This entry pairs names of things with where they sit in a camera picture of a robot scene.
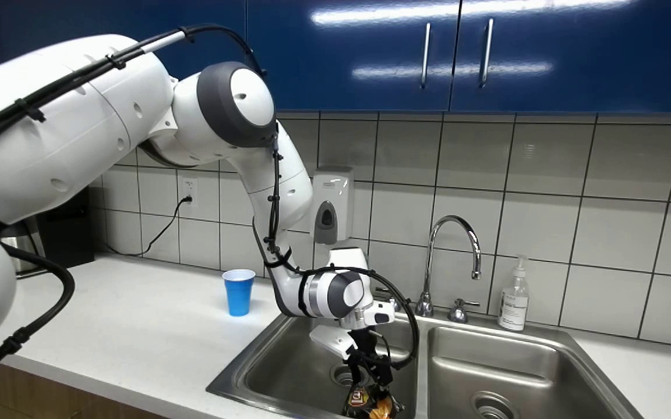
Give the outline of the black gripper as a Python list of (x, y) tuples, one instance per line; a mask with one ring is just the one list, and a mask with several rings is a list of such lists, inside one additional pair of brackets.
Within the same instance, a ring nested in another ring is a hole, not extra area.
[(350, 330), (355, 344), (348, 348), (348, 367), (352, 374), (352, 384), (360, 384), (372, 379), (379, 387), (387, 387), (391, 374), (391, 360), (376, 351), (378, 333), (372, 327)]

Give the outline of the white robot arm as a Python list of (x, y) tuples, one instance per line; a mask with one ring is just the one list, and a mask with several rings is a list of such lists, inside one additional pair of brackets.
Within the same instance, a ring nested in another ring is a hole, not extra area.
[[(133, 149), (178, 167), (224, 157), (251, 199), (277, 308), (348, 327), (341, 356), (355, 388), (384, 398), (397, 365), (376, 351), (372, 327), (391, 320), (393, 308), (371, 295), (376, 275), (357, 248), (338, 251), (327, 268), (293, 266), (285, 234), (307, 213), (312, 183), (259, 67), (216, 63), (178, 82), (157, 59), (175, 40), (90, 34), (0, 63), (0, 233), (61, 208)], [(0, 239), (0, 324), (21, 255)], [(0, 360), (38, 330), (27, 324), (7, 337)]]

